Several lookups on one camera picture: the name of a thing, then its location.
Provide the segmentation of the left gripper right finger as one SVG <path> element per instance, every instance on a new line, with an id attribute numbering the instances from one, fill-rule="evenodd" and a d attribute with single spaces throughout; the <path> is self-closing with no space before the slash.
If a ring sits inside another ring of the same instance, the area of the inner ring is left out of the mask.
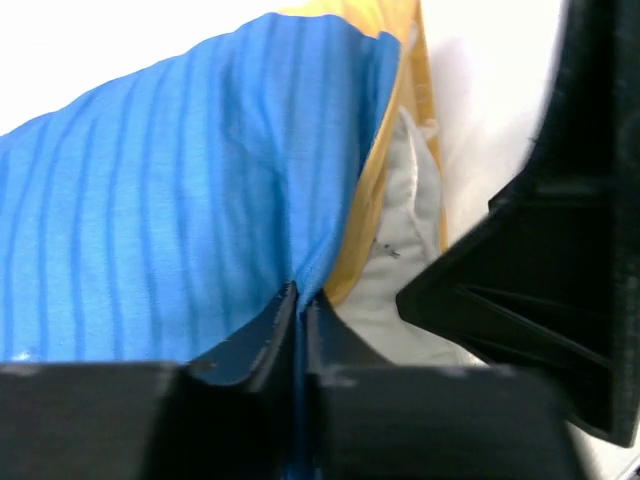
<path id="1" fill-rule="evenodd" d="M 324 296 L 306 310 L 321 479 L 585 479 L 556 392 L 508 366 L 398 366 Z"/>

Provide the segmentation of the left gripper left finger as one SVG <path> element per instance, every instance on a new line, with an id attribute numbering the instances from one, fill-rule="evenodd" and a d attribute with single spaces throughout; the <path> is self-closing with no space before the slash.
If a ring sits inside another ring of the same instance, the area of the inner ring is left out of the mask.
<path id="1" fill-rule="evenodd" d="M 297 291 L 172 362 L 5 363 L 5 479 L 278 479 L 292 443 Z"/>

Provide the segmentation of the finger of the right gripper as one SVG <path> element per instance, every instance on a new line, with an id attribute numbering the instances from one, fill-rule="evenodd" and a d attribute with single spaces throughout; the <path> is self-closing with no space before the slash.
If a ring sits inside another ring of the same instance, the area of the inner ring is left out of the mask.
<path id="1" fill-rule="evenodd" d="M 485 362 L 539 370 L 573 421 L 639 425 L 639 5 L 573 1 L 523 169 L 397 295 L 401 318 Z"/>

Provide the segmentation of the white pillow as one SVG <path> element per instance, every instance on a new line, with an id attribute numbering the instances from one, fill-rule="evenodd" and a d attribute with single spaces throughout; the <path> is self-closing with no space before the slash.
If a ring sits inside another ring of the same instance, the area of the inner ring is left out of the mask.
<path id="1" fill-rule="evenodd" d="M 484 363 L 462 347 L 403 321 L 397 293 L 442 253 L 439 169 L 420 128 L 401 108 L 386 153 L 386 184 L 376 236 L 364 269 L 337 315 L 387 360 L 404 365 Z"/>

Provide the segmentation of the blue Pikachu pillowcase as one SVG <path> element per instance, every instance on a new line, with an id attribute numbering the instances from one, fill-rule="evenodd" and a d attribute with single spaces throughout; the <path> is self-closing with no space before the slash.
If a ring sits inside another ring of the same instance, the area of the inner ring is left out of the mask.
<path id="1" fill-rule="evenodd" d="M 398 119 L 432 119 L 416 1 L 309 1 L 1 139 L 1 357 L 187 361 L 282 285 L 342 303 Z"/>

